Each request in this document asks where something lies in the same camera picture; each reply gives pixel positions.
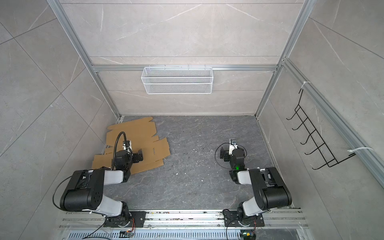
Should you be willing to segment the brown cardboard box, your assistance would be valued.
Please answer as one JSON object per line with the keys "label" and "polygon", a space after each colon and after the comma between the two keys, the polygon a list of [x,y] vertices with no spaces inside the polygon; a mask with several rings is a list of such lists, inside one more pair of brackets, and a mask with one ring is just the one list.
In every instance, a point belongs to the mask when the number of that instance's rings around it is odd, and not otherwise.
{"label": "brown cardboard box", "polygon": [[131,174],[149,171],[164,165],[164,158],[171,155],[170,146],[166,138],[159,139],[156,135],[156,124],[153,117],[146,117],[130,122],[108,126],[106,135],[107,148],[103,155],[95,155],[93,169],[111,167],[116,138],[120,132],[125,132],[127,140],[132,143],[133,152],[142,150],[144,160],[133,164]]}

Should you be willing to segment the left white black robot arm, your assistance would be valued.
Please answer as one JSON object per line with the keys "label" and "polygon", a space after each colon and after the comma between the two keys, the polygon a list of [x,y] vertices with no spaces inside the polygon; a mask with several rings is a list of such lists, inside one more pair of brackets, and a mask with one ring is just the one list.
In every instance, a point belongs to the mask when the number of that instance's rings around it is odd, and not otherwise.
{"label": "left white black robot arm", "polygon": [[114,155],[115,170],[102,167],[75,171],[60,199],[60,209],[66,212],[90,212],[106,217],[108,224],[125,226],[132,215],[125,202],[104,195],[104,186],[126,183],[133,164],[143,160],[143,153],[122,150]]}

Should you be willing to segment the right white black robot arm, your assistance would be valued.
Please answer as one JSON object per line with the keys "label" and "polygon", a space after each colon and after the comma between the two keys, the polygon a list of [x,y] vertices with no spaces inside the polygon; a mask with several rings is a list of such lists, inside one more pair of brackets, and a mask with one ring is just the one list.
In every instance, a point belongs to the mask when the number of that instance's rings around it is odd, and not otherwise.
{"label": "right white black robot arm", "polygon": [[238,219],[242,221],[271,209],[290,206],[292,196],[278,170],[275,167],[247,169],[245,157],[246,152],[242,148],[220,148],[220,159],[230,164],[232,181],[238,185],[250,185],[253,189],[254,196],[239,204]]}

